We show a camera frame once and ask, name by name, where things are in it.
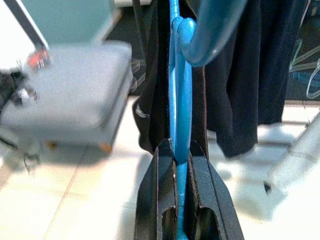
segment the gray case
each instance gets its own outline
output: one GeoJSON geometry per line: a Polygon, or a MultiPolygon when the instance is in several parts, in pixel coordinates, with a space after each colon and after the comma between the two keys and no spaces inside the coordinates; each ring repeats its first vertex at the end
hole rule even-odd
{"type": "Polygon", "coordinates": [[[131,46],[107,41],[53,46],[48,52],[49,65],[23,67],[38,99],[23,106],[9,101],[1,124],[42,141],[112,145],[133,79],[131,46]]]}

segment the black garment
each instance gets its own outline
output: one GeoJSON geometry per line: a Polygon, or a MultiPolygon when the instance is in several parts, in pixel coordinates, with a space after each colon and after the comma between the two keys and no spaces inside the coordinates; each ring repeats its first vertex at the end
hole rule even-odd
{"type": "MultiPolygon", "coordinates": [[[[190,0],[198,11],[199,0],[190,0]]],[[[257,125],[281,121],[289,63],[307,0],[248,0],[238,27],[219,56],[192,69],[192,136],[207,152],[207,127],[227,157],[250,150],[257,125]]],[[[139,144],[155,150],[169,137],[168,59],[169,1],[153,0],[147,85],[133,106],[139,144]]],[[[180,0],[183,17],[195,17],[180,0]]]]}
{"type": "Polygon", "coordinates": [[[307,0],[249,0],[205,68],[207,126],[227,157],[250,150],[257,125],[281,122],[289,65],[307,0]]]}

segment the white tile floor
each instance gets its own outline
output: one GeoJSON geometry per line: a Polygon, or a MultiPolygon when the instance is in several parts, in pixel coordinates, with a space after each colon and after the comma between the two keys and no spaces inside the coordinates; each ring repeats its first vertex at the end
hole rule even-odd
{"type": "MultiPolygon", "coordinates": [[[[33,175],[12,172],[0,184],[0,240],[132,239],[137,192],[152,157],[139,147],[133,101],[109,156],[95,147],[59,146],[41,155],[33,175]]],[[[266,195],[263,187],[266,172],[318,111],[286,106],[283,119],[291,124],[260,126],[261,144],[232,160],[210,137],[210,161],[230,191],[246,240],[319,239],[320,167],[288,196],[266,195]]]]}

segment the blue clothes hanger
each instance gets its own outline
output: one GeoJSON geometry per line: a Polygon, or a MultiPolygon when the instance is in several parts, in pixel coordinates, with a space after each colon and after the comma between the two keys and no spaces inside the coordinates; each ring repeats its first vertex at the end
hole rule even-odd
{"type": "Polygon", "coordinates": [[[214,59],[234,31],[247,0],[201,2],[197,23],[180,16],[179,0],[170,2],[169,117],[178,191],[177,240],[184,232],[184,205],[192,128],[192,67],[214,59]]]}

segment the teal wall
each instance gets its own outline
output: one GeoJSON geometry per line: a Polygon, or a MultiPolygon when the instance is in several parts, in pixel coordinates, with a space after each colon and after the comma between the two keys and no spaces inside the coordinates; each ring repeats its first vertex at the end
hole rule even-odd
{"type": "Polygon", "coordinates": [[[48,44],[89,42],[112,20],[113,0],[22,0],[48,44]]]}

